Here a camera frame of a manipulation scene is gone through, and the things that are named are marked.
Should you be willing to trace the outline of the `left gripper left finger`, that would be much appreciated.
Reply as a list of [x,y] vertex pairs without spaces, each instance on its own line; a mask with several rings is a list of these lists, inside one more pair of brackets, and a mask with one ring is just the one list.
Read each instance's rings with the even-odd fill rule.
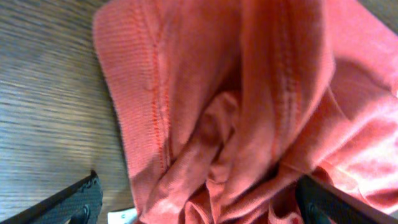
[[1,224],[96,224],[103,205],[97,173],[59,191]]

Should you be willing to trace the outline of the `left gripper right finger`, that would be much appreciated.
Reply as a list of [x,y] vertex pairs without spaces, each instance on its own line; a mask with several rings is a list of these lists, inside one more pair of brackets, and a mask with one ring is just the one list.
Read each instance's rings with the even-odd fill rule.
[[397,219],[308,175],[297,182],[295,198],[305,224],[397,224]]

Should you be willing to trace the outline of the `orange printed t-shirt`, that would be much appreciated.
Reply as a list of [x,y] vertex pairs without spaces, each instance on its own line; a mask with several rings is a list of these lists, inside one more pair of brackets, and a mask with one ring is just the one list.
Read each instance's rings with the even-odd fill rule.
[[397,36],[357,1],[105,4],[136,223],[302,223],[314,175],[397,210]]

